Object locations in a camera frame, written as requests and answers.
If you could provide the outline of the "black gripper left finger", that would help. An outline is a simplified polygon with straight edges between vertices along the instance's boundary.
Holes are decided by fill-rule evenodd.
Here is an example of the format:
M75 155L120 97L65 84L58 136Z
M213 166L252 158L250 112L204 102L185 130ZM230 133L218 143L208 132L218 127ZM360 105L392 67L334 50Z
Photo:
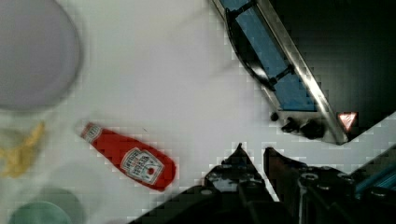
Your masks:
M236 193L241 188L265 192L265 183L250 157L239 143L236 150L204 177L204 187L220 193Z

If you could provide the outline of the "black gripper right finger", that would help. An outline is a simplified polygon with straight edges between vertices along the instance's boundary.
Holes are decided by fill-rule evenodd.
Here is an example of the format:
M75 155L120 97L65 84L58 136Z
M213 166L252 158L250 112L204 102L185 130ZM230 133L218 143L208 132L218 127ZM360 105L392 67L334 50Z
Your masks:
M355 224L350 205L354 180L330 166L309 166L272 147L263 153L264 172L297 224Z

